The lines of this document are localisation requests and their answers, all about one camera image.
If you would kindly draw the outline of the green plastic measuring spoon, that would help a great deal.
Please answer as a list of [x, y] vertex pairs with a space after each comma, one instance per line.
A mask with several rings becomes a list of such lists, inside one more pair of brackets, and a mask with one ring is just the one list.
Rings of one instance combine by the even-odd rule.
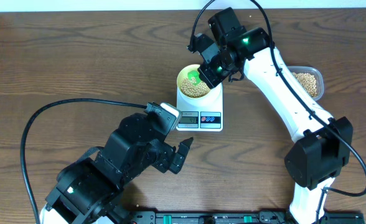
[[199, 78], [199, 72], [192, 70], [187, 73], [187, 78], [194, 86], [198, 85], [202, 80]]

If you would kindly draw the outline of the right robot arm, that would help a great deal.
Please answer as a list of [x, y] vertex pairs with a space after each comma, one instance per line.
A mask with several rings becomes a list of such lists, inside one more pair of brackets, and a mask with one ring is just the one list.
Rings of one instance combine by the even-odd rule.
[[287, 127], [293, 147], [284, 158], [295, 181], [289, 213], [295, 223], [324, 217], [326, 193], [349, 162], [353, 127], [335, 119], [305, 91], [283, 62], [270, 29], [246, 30], [232, 8], [208, 20], [214, 36], [197, 35], [189, 48], [204, 59], [199, 77], [211, 89], [240, 72], [266, 96]]

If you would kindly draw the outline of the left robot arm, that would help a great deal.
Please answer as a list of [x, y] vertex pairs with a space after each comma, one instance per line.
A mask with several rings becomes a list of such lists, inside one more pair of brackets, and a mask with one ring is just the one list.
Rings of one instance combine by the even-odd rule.
[[42, 223], [94, 223], [111, 216], [124, 187], [150, 166], [178, 174], [193, 143], [170, 146], [175, 121], [162, 113], [135, 113], [121, 120], [103, 147], [93, 147], [57, 176], [40, 214]]

